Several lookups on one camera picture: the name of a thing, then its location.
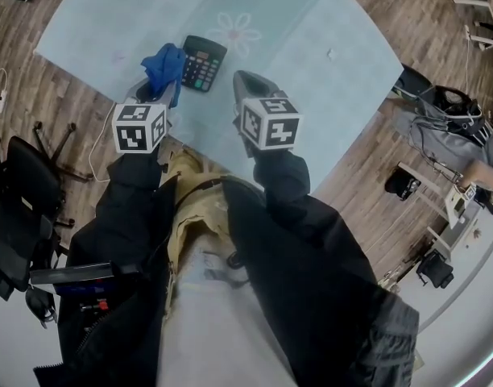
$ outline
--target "red object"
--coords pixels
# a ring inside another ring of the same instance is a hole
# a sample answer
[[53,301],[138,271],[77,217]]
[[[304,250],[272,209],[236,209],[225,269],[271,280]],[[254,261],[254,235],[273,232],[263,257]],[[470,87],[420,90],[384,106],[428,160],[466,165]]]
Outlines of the red object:
[[100,306],[100,310],[102,311],[107,311],[109,309],[109,305],[107,304],[107,301],[103,300],[98,303]]

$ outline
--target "light blue tablecloth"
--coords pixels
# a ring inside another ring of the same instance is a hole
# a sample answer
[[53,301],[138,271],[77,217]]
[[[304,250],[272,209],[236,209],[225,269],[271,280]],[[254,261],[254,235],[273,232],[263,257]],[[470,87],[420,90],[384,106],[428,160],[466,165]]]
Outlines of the light blue tablecloth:
[[295,153],[317,187],[401,73],[355,0],[64,0],[36,51],[116,102],[144,78],[141,60],[202,35],[228,47],[208,94],[184,88],[171,134],[251,180],[231,122],[232,76],[259,73],[304,115]]

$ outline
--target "power strip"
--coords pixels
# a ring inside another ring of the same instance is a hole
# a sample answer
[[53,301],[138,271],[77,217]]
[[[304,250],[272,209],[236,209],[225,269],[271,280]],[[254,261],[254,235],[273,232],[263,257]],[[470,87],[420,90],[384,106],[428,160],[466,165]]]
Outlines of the power strip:
[[0,99],[0,114],[2,114],[3,111],[5,110],[6,96],[7,95],[8,95],[8,92],[5,89],[2,90],[1,99]]

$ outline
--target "calculator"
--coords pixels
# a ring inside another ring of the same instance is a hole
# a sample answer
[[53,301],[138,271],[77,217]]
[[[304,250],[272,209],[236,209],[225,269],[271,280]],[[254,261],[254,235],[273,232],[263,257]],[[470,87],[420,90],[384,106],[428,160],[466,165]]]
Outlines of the calculator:
[[184,43],[185,65],[182,85],[209,92],[222,66],[227,49],[212,40],[190,35]]

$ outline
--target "office chair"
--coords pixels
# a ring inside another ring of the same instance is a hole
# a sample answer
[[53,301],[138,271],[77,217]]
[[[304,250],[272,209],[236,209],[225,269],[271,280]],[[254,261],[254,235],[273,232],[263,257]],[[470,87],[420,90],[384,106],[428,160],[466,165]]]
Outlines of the office chair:
[[444,289],[454,279],[453,270],[454,268],[445,262],[445,257],[435,249],[424,257],[416,273],[424,285],[427,282],[422,275],[426,275],[431,280],[434,288]]
[[54,227],[73,228],[74,220],[57,220],[65,203],[60,173],[89,180],[55,165],[75,126],[68,125],[51,159],[39,138],[41,126],[35,124],[34,135],[42,152],[14,136],[6,160],[0,158],[0,297],[5,300],[14,289],[27,291],[31,269],[51,268],[53,254],[65,251]]

